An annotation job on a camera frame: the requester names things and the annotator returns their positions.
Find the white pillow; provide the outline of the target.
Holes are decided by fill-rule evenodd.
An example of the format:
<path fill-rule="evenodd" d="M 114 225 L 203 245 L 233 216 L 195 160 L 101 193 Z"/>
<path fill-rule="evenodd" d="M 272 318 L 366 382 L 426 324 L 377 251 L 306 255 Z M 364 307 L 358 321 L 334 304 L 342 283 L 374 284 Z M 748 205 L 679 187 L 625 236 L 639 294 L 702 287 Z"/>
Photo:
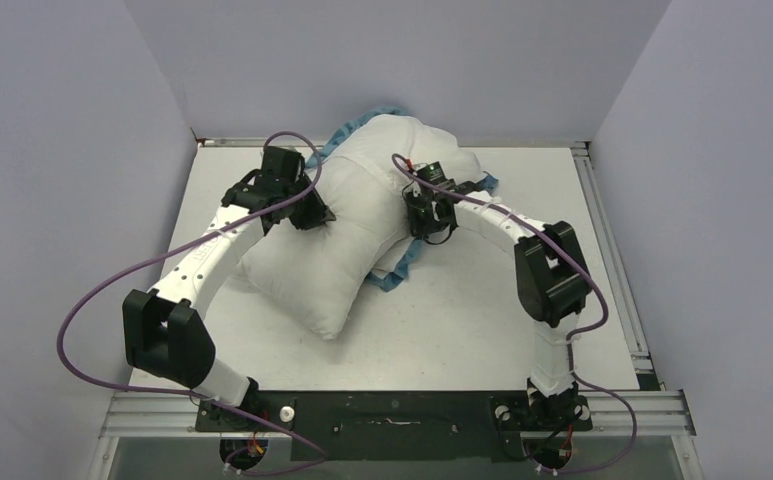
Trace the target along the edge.
<path fill-rule="evenodd" d="M 410 183 L 391 157 L 441 163 L 456 183 L 492 192 L 495 177 L 449 132 L 404 115 L 381 114 L 327 154 L 316 191 L 335 218 L 312 230 L 283 222 L 240 260 L 236 274 L 324 340 L 334 339 L 368 276 L 389 291 L 420 256 L 402 191 Z"/>

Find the white pillowcase with blue trim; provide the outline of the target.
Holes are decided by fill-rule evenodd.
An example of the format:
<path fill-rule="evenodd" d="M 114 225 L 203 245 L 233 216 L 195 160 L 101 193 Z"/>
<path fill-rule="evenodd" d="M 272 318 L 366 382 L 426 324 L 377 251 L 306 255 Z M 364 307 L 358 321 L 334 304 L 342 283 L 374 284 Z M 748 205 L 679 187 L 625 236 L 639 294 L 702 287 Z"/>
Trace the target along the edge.
<path fill-rule="evenodd" d="M 451 133 L 422 123 L 397 107 L 370 110 L 339 127 L 320 150 L 324 160 L 316 190 L 339 221 L 357 233 L 341 233 L 354 247 L 373 247 L 365 280 L 388 292 L 409 278 L 425 246 L 409 233 L 401 197 L 411 181 L 392 164 L 398 153 L 420 166 L 438 161 L 456 183 L 472 182 L 492 194 L 498 179 Z"/>

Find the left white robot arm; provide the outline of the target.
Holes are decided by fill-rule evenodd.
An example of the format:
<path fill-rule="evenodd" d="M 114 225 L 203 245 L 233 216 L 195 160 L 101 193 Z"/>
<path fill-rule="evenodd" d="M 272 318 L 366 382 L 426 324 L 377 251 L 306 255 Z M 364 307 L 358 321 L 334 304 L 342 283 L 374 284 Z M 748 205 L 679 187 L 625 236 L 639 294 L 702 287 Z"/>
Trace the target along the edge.
<path fill-rule="evenodd" d="M 222 403 L 221 417 L 236 430 L 251 428 L 259 401 L 249 377 L 216 352 L 204 316 L 244 254 L 271 228 L 289 220 L 312 229 L 334 215 L 305 171 L 304 156 L 267 146 L 261 165 L 223 195 L 200 244 L 148 291 L 131 291 L 122 304 L 127 363 Z"/>

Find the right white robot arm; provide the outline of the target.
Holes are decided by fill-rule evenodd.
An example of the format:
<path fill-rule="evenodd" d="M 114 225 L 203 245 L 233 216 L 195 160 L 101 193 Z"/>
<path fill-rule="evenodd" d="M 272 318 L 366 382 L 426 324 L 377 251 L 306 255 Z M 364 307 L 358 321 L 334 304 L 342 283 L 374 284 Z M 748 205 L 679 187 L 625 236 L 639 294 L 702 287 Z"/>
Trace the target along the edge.
<path fill-rule="evenodd" d="M 448 178 L 438 162 L 416 166 L 400 154 L 392 161 L 411 181 L 402 196 L 413 237 L 430 242 L 462 228 L 512 256 L 518 300 L 534 325 L 527 414 L 541 428 L 555 426 L 577 395 L 568 335 L 592 291 L 573 227 L 524 217 L 477 183 Z"/>

